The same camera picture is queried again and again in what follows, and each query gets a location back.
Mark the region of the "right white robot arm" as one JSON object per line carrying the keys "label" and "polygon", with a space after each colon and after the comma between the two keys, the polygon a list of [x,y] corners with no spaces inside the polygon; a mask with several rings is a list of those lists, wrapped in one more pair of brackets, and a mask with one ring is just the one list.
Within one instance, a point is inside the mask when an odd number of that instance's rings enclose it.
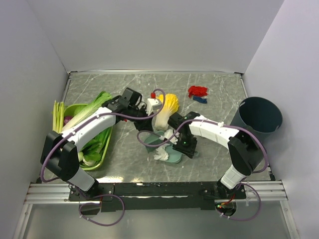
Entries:
{"label": "right white robot arm", "polygon": [[248,128],[225,125],[190,112],[186,116],[174,113],[168,125],[179,134],[173,149],[193,158],[197,136],[216,142],[229,150],[232,165],[220,179],[218,194],[229,198],[235,187],[253,173],[260,173],[268,166],[268,156],[261,141]]}

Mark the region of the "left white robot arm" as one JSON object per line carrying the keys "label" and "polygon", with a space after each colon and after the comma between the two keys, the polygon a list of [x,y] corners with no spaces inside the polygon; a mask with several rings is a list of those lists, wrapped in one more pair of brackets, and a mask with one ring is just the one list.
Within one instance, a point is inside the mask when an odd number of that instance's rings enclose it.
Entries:
{"label": "left white robot arm", "polygon": [[141,94],[126,88],[122,95],[116,96],[98,107],[91,116],[61,133],[50,132],[46,139],[41,157],[40,178],[48,169],[58,179],[72,184],[81,190],[87,200],[98,196],[99,183],[80,167],[78,153],[95,136],[121,120],[130,120],[137,130],[149,130],[152,127],[154,112],[162,107],[155,93],[141,105]]}

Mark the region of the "teal dustpan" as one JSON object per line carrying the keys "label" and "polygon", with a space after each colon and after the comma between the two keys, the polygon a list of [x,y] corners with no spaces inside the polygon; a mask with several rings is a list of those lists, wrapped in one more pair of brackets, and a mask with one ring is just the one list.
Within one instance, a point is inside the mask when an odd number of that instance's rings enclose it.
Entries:
{"label": "teal dustpan", "polygon": [[171,144],[164,144],[165,150],[169,155],[169,159],[167,161],[164,161],[166,163],[172,163],[172,164],[177,164],[181,161],[182,156],[184,155],[183,153],[176,151],[172,148]]}

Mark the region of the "teal hand brush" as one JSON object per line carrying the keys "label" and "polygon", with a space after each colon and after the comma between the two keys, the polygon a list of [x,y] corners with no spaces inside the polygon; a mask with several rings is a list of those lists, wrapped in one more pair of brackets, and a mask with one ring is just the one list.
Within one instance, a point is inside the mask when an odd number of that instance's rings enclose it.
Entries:
{"label": "teal hand brush", "polygon": [[[149,136],[147,136],[145,138],[144,143],[145,144],[149,144],[149,145],[158,145],[158,144],[162,143],[162,140],[158,136],[150,134]],[[147,149],[148,153],[153,152],[156,148],[157,147],[146,146],[146,149]]]}

